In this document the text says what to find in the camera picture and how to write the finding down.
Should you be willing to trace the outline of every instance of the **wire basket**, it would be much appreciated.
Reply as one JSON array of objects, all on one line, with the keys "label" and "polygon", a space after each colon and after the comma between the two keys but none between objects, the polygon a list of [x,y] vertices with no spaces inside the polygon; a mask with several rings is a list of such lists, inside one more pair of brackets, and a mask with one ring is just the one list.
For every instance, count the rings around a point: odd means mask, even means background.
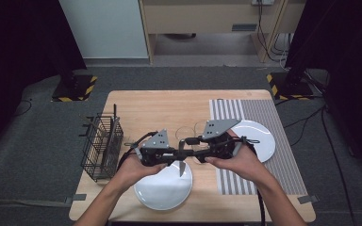
[{"label": "wire basket", "polygon": [[98,115],[90,119],[81,167],[97,182],[114,176],[123,141],[120,118]]}]

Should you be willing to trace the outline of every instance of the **white wall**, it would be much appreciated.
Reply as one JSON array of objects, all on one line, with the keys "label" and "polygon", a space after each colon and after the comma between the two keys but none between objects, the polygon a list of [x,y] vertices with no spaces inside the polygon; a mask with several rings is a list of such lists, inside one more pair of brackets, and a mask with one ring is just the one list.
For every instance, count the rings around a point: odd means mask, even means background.
[{"label": "white wall", "polygon": [[84,58],[148,58],[138,0],[59,0]]}]

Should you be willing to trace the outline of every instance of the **gray striped placemat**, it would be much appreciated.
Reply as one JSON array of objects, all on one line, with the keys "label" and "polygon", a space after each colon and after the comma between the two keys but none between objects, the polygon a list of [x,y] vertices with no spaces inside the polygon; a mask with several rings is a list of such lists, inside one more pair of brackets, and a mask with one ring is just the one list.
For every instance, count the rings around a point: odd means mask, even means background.
[{"label": "gray striped placemat", "polygon": [[[272,100],[210,100],[212,120],[241,119],[264,125],[275,139],[274,155],[264,164],[289,195],[307,195],[287,136]],[[255,185],[226,169],[216,169],[217,185],[223,195],[254,195]]]}]

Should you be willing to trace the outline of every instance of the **gray carpet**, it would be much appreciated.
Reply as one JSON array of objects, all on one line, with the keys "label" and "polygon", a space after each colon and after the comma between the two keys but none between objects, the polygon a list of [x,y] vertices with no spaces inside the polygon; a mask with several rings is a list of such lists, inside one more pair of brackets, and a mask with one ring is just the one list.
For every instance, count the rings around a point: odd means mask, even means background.
[{"label": "gray carpet", "polygon": [[[25,89],[11,124],[0,137],[0,200],[64,202],[76,191],[82,169],[85,132],[78,114],[102,111],[107,95],[120,89],[267,89],[272,68],[89,68],[98,76],[88,101],[53,103],[59,77]],[[324,105],[322,98],[288,101],[277,106],[284,125],[311,115]],[[324,113],[336,148],[358,225],[362,225],[362,159],[349,155],[332,116]],[[303,122],[286,129],[289,143],[302,133]],[[353,225],[337,164],[321,124],[321,113],[310,119],[302,139],[292,147],[317,219],[310,225]],[[69,208],[0,206],[0,225],[71,225]]]}]

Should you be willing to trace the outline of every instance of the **gray mounting bracket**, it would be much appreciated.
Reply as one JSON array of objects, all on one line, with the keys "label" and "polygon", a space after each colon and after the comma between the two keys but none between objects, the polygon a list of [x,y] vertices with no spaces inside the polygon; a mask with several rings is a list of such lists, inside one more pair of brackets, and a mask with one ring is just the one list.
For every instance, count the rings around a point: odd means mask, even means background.
[{"label": "gray mounting bracket", "polygon": [[207,121],[202,139],[218,137],[240,122],[237,119]]},{"label": "gray mounting bracket", "polygon": [[143,143],[142,146],[145,149],[168,149],[170,145],[169,138],[167,137],[167,130],[161,130]]}]

